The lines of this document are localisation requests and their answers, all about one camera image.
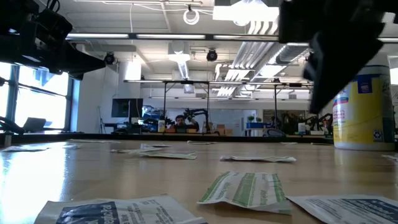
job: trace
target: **person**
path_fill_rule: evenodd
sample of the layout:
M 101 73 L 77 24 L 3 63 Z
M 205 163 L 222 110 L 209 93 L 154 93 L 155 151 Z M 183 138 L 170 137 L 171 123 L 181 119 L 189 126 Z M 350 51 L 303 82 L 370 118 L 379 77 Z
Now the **person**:
M 199 124 L 193 118 L 191 118 L 190 122 L 192 124 L 186 124 L 184 116 L 178 115 L 175 117 L 174 128 L 196 129 L 196 131 L 199 131 Z

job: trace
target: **blue bin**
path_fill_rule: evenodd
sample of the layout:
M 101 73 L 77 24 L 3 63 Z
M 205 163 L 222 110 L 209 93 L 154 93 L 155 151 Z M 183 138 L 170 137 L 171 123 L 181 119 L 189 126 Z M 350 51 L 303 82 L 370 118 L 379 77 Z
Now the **blue bin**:
M 264 128 L 267 123 L 251 122 L 246 123 L 246 128 Z

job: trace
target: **yellow label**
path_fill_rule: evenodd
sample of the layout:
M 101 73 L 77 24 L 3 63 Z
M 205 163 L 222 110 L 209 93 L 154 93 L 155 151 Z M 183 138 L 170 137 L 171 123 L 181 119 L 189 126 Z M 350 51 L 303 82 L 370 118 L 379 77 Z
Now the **yellow label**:
M 360 75 L 333 102 L 335 142 L 383 142 L 381 81 L 377 75 Z

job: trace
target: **desk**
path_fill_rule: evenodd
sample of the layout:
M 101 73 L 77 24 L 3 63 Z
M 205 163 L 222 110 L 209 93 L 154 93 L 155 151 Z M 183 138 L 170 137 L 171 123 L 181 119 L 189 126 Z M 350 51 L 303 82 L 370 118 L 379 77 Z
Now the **desk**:
M 160 142 L 84 143 L 77 150 L 0 153 L 0 223 L 31 223 L 47 200 L 129 199 L 164 193 L 208 223 L 319 223 L 296 205 L 292 216 L 227 204 L 197 205 L 215 178 L 227 170 L 277 172 L 286 195 L 376 194 L 398 199 L 398 169 L 381 157 L 393 152 L 341 151 L 311 144 L 167 142 L 174 146 L 168 151 L 196 151 L 198 158 L 109 153 L 109 149 L 134 149 L 140 143 Z M 221 155 L 293 156 L 297 162 L 221 162 Z
M 218 133 L 203 134 L 203 133 L 142 133 L 146 135 L 164 135 L 164 136 L 219 136 Z

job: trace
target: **security camera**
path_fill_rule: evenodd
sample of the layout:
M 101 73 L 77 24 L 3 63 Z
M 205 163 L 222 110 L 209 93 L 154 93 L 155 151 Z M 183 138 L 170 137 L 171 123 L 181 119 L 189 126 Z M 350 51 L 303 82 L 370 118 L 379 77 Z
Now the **security camera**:
M 107 65 L 114 65 L 116 63 L 116 59 L 114 57 L 114 52 L 107 52 L 104 58 L 104 62 Z
M 208 62 L 214 62 L 215 60 L 217 60 L 217 53 L 215 49 L 210 49 L 209 52 L 207 53 L 207 57 L 206 57 Z

